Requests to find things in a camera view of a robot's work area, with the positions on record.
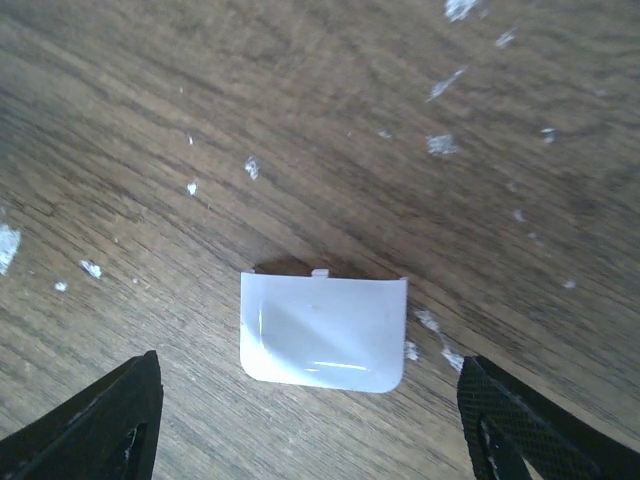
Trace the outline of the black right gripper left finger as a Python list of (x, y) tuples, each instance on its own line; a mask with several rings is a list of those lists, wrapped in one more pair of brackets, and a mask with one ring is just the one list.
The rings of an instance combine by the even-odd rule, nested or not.
[(163, 407), (157, 353), (115, 368), (1, 440), (3, 479), (150, 479)]

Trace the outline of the white remote battery cover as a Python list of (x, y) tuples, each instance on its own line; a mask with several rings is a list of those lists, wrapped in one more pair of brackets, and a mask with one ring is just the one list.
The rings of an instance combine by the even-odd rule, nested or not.
[(265, 382), (366, 393), (404, 374), (409, 282), (259, 274), (240, 278), (240, 363)]

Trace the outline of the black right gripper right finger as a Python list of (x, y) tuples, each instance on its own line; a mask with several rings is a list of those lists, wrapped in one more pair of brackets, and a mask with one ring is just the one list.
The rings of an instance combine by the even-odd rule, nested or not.
[(477, 479), (637, 479), (639, 453), (482, 356), (466, 356), (457, 404)]

